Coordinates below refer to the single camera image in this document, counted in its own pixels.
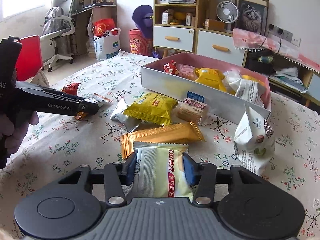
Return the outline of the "left hand purple glove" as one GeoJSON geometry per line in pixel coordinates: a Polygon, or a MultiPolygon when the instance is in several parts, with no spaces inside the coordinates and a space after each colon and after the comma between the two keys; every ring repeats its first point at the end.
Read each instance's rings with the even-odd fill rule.
{"type": "Polygon", "coordinates": [[[14,124],[5,114],[1,114],[1,139],[3,139],[4,135],[6,136],[4,148],[7,150],[6,154],[1,153],[1,159],[6,159],[6,157],[16,153],[27,134],[29,125],[35,126],[38,123],[39,117],[37,112],[33,112],[30,119],[18,128],[14,127],[14,124]]]}

